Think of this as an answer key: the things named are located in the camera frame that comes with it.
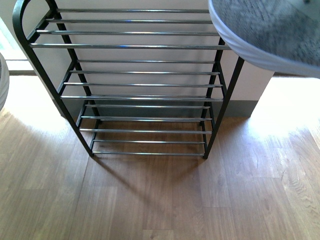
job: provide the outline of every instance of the laminate flooring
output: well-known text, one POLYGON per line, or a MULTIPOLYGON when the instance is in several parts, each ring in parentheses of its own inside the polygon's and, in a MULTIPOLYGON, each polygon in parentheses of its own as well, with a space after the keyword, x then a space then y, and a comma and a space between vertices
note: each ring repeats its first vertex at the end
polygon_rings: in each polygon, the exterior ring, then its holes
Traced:
POLYGON ((319 89, 319 79, 272 78, 250 118, 223 120, 208 160, 93 160, 39 79, 11 77, 0 239, 318 240, 319 89))

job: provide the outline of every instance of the metal bar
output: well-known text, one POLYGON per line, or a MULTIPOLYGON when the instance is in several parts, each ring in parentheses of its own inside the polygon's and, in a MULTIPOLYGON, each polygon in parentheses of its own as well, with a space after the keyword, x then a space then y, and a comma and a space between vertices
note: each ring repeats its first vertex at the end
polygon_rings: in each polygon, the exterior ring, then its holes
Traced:
MULTIPOLYGON (((49 0, 46 0, 46 1, 47 1, 48 5, 49 5, 50 9, 54 12, 54 10, 57 9, 57 5, 55 4, 55 2, 54 1, 49 1, 49 0)), ((94 154, 92 153, 91 149, 89 148, 89 146, 88 146, 86 140, 84 139, 83 135, 78 130, 78 127, 77 127, 76 123, 74 122, 73 117, 71 116, 71 114, 68 111, 67 107, 65 106, 64 102, 61 100, 61 98, 60 98, 55 86, 51 82, 46 70, 41 65, 41 62, 38 59, 38 57, 35 54, 35 52, 33 51, 33 49, 30 48, 30 46, 29 46, 29 43, 28 43, 28 40, 27 40, 27 38, 25 36, 23 25, 22 25, 23 15, 24 15, 24 12, 25 12, 25 10, 27 8, 28 3, 29 3, 29 1, 17 0, 16 4, 14 6, 13 16, 12 16, 12 23, 13 23, 13 29, 14 29, 15 35, 16 35, 18 41, 20 42, 22 48, 24 49, 26 55, 29 57, 32 65, 35 67, 35 69, 37 70, 38 74, 42 78, 44 84, 46 85, 47 89, 50 91, 52 97, 54 98, 54 100, 56 101, 58 106, 60 107, 64 117, 70 123, 70 126, 72 127, 73 131, 75 132, 75 134, 77 135, 78 139, 82 143, 83 147, 85 148, 87 153, 91 157, 93 157, 94 154)))
MULTIPOLYGON (((55 17, 59 18, 59 19, 62 19, 61 14, 58 13, 58 12, 56 12, 55 17)), ((64 23, 57 23, 57 27, 58 27, 58 29, 60 31, 66 31, 67 30, 67 28, 66 28, 64 23)), ((68 35, 62 35, 61 37, 63 39, 64 44, 72 44, 71 39, 70 39, 70 37, 68 35)), ((78 62, 78 56, 76 54, 76 51, 74 49, 72 49, 72 48, 67 48, 67 51, 68 51, 68 53, 70 55, 71 60, 76 63, 75 66, 74 66, 75 69, 78 70, 78 71, 82 71, 82 67, 81 67, 80 63, 78 62)), ((80 81, 82 83, 86 83, 87 82, 87 79, 86 79, 84 74, 79 74, 78 77, 79 77, 79 79, 80 79, 80 81)), ((84 86, 83 90, 84 90, 84 92, 85 92, 85 94, 87 96, 91 96, 92 95, 91 90, 90 90, 90 88, 88 86, 84 86)), ((93 111, 94 115, 100 116, 99 111, 98 111, 97 108, 93 108, 92 111, 93 111)))
POLYGON ((175 71, 90 71, 90 70, 72 70, 72 74, 152 74, 152 75, 218 75, 219 72, 175 72, 175 71))
POLYGON ((38 33, 38 30, 45 29, 49 23, 46 21, 47 18, 53 18, 54 13, 51 9, 44 15, 44 17, 40 20, 40 22, 35 26, 35 28, 30 32, 30 34, 26 37, 27 41, 29 43, 34 43, 39 37, 40 34, 38 33))
POLYGON ((214 64, 214 61, 168 61, 168 60, 78 60, 79 63, 115 63, 115 64, 214 64))
POLYGON ((80 128, 81 132, 90 133, 137 133, 137 134, 211 134, 211 131, 180 131, 180 130, 131 130, 131 129, 88 129, 80 128))
POLYGON ((37 30, 37 34, 48 35, 121 35, 121 36, 219 36, 216 31, 60 31, 60 30, 37 30))
MULTIPOLYGON (((201 125, 201 128, 202 128, 202 131, 205 132, 205 131, 206 131, 205 122, 204 122, 204 121, 201 121, 201 122, 200 122, 200 125, 201 125)), ((207 145, 207 135, 206 135, 206 134, 203 134, 202 137, 203 137, 203 147, 204 147, 204 151, 206 151, 207 148, 208 148, 208 145, 207 145)))
MULTIPOLYGON (((225 44, 226 44, 225 41, 220 37, 218 45, 219 46, 225 46, 225 44)), ((222 54, 223 54, 223 50, 216 51, 216 54, 215 54, 215 57, 214 57, 214 64, 212 66, 212 72, 218 70, 217 63, 220 62, 220 60, 222 58, 222 54)), ((209 84, 215 84, 215 81, 216 81, 216 76, 215 75, 210 76, 209 84)), ((207 98, 211 98, 212 92, 213 92, 213 89, 212 88, 208 88, 207 91, 206 91, 206 97, 207 98)), ((207 115, 207 110, 206 109, 202 110, 201 118, 205 118, 206 115, 207 115)))
POLYGON ((210 24, 211 20, 154 20, 154 19, 46 19, 55 24, 210 24))
POLYGON ((212 131, 215 128, 216 122, 215 122, 215 114, 214 114, 214 106, 212 105, 212 102, 209 102, 209 114, 210 114, 210 118, 211 118, 211 127, 212 127, 212 131))
POLYGON ((102 140, 95 139, 94 142, 113 143, 113 144, 204 144, 203 141, 139 141, 139 140, 102 140))
POLYGON ((99 86, 99 87, 172 87, 172 88, 221 88, 219 84, 155 84, 155 83, 82 83, 65 82, 65 86, 99 86))
POLYGON ((143 44, 73 44, 30 43, 36 49, 168 49, 168 50, 231 50, 221 45, 143 45, 143 44))
MULTIPOLYGON (((100 120, 97 119, 97 120, 95 121, 94 128, 97 129, 98 126, 99 126, 99 124, 100 124, 100 120)), ((91 141, 90 141, 90 144, 89 144, 89 148, 90 148, 91 150, 94 148, 96 136, 97 136, 97 132, 95 131, 95 132, 92 134, 91 141)))
POLYGON ((222 71, 222 67, 221 67, 221 64, 220 62, 217 62, 216 63, 216 67, 217 67, 217 70, 220 72, 219 74, 219 81, 220 81, 220 84, 222 84, 222 95, 223 97, 226 96, 227 94, 227 85, 226 85, 226 81, 225 81, 225 77, 224 77, 224 73, 222 71))
POLYGON ((124 152, 124 151, 93 151, 94 154, 115 154, 115 155, 157 155, 157 156, 192 156, 203 157, 202 153, 167 153, 167 152, 124 152))
POLYGON ((118 105, 118 104, 95 104, 87 105, 88 108, 150 108, 150 109, 208 109, 209 106, 175 106, 175 105, 118 105))
POLYGON ((99 119, 111 122, 176 122, 176 123, 197 123, 211 121, 211 118, 190 118, 190 117, 127 117, 127 116, 81 116, 82 119, 99 119))
POLYGON ((208 14, 208 9, 108 9, 108 8, 58 8, 58 13, 173 13, 173 14, 208 14))
POLYGON ((66 88, 66 83, 69 81, 70 77, 71 77, 71 70, 73 70, 76 66, 76 62, 75 61, 71 61, 69 67, 67 68, 64 77, 57 89, 58 94, 61 96, 64 93, 64 90, 66 88))
POLYGON ((80 125, 81 125, 81 123, 82 123, 82 120, 83 120, 82 116, 83 116, 83 115, 85 114, 85 112, 86 112, 88 103, 89 103, 88 100, 85 100, 85 101, 83 102, 82 108, 81 108, 81 110, 80 110, 80 112, 79 112, 79 115, 78 115, 78 118, 77 118, 77 120, 76 120, 76 122, 75 122, 75 124, 76 124, 76 126, 77 126, 78 128, 80 127, 80 125))
POLYGON ((61 96, 62 99, 73 100, 148 100, 148 101, 172 101, 172 102, 223 102, 223 98, 207 97, 160 97, 160 96, 61 96))
POLYGON ((228 103, 229 103, 229 101, 231 99, 231 96, 232 96, 232 93, 233 93, 233 91, 235 89, 235 86, 236 86, 236 83, 237 83, 237 80, 239 78, 239 75, 240 75, 240 72, 241 72, 241 69, 242 69, 243 65, 244 65, 244 60, 241 57, 239 57, 237 62, 236 62, 236 65, 235 65, 235 68, 234 68, 234 71, 233 71, 233 74, 232 74, 232 77, 231 77, 231 80, 230 80, 230 83, 229 83, 228 90, 227 90, 225 98, 224 98, 224 101, 222 103, 222 107, 220 109, 219 115, 218 115, 217 120, 215 122, 215 126, 214 126, 214 129, 212 131, 212 135, 211 135, 210 141, 208 143, 208 148, 204 153, 204 156, 203 156, 204 159, 208 158, 210 150, 211 150, 211 148, 212 148, 212 146, 214 144, 215 138, 216 138, 217 133, 218 133, 218 129, 219 129, 219 127, 221 125, 221 122, 222 122, 222 119, 223 119, 223 117, 225 115, 226 109, 228 107, 228 103))

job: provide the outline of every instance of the chrome rod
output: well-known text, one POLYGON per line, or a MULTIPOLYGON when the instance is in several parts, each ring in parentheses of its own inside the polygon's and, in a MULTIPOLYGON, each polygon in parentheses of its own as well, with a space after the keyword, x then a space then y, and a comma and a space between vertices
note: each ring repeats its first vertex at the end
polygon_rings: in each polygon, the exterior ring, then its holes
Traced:
POLYGON ((149 84, 149 83, 89 83, 65 82, 66 86, 100 86, 100 87, 172 87, 172 88, 221 88, 220 84, 149 84))
POLYGON ((143 45, 143 44, 75 44, 30 43, 34 49, 168 49, 168 50, 231 50, 226 45, 143 45))
POLYGON ((215 61, 167 61, 167 60, 91 60, 82 59, 78 63, 115 63, 115 64, 215 64, 215 61))
POLYGON ((173 13, 173 14, 208 14, 207 9, 126 9, 126 8, 58 8, 58 13, 173 13))
POLYGON ((89 129, 80 128, 81 132, 90 133, 137 133, 137 134, 211 134, 211 131, 180 131, 180 130, 131 130, 131 129, 89 129))
POLYGON ((165 36, 219 36, 216 31, 60 31, 37 30, 38 34, 50 35, 165 35, 165 36))
POLYGON ((124 152, 124 151, 92 151, 93 154, 114 154, 114 155, 157 155, 157 156, 192 156, 203 157, 203 153, 168 153, 168 152, 124 152))
POLYGON ((212 118, 187 118, 187 117, 127 117, 127 116, 81 116, 82 119, 98 119, 110 122, 175 122, 175 123, 198 123, 211 121, 212 118))
POLYGON ((102 140, 95 139, 94 142, 98 143, 113 143, 113 144, 204 144, 204 141, 139 141, 139 140, 102 140))
POLYGON ((170 105, 112 105, 112 104, 88 104, 88 108, 150 108, 150 109, 209 109, 209 106, 170 106, 170 105))
POLYGON ((153 20, 153 19, 56 19, 46 20, 55 24, 212 24, 211 20, 153 20))
POLYGON ((62 99, 72 100, 148 100, 148 101, 171 101, 171 102, 223 102, 223 98, 208 97, 164 97, 164 96, 61 96, 62 99))
POLYGON ((153 74, 153 75, 219 75, 220 72, 202 72, 202 71, 90 71, 90 70, 71 70, 72 74, 153 74))

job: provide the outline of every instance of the gray baseboard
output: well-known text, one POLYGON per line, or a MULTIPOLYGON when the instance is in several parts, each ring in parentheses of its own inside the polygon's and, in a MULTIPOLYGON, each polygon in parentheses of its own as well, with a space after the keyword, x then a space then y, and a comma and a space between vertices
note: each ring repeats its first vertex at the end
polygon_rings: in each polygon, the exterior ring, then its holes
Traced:
MULTIPOLYGON (((79 111, 82 107, 81 102, 65 99, 63 100, 66 107, 69 109, 70 114, 76 118, 78 117, 79 111)), ((255 100, 231 100, 225 112, 225 117, 250 117, 252 112, 254 111, 258 101, 255 100)), ((121 102, 123 105, 150 105, 150 102, 121 102)), ((152 105, 161 105, 158 102, 152 102, 152 105)), ((221 108, 221 102, 213 102, 214 115, 217 117, 219 110, 221 108)), ((155 109, 155 108, 100 108, 100 114, 103 116, 118 116, 118 117, 199 117, 201 115, 201 109, 177 109, 177 108, 169 108, 169 109, 155 109)), ((86 111, 86 115, 90 115, 92 112, 90 110, 86 111)))

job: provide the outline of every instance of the white object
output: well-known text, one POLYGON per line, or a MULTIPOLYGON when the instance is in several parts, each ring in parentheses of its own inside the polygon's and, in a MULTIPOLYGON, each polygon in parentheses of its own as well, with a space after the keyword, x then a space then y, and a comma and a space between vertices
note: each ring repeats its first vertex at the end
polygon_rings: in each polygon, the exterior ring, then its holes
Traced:
POLYGON ((9 69, 0 53, 0 111, 4 107, 9 90, 9 69))
POLYGON ((228 46, 247 62, 271 71, 320 78, 320 68, 318 66, 280 57, 246 42, 229 29, 219 18, 212 0, 208 1, 208 5, 210 17, 216 31, 228 46))

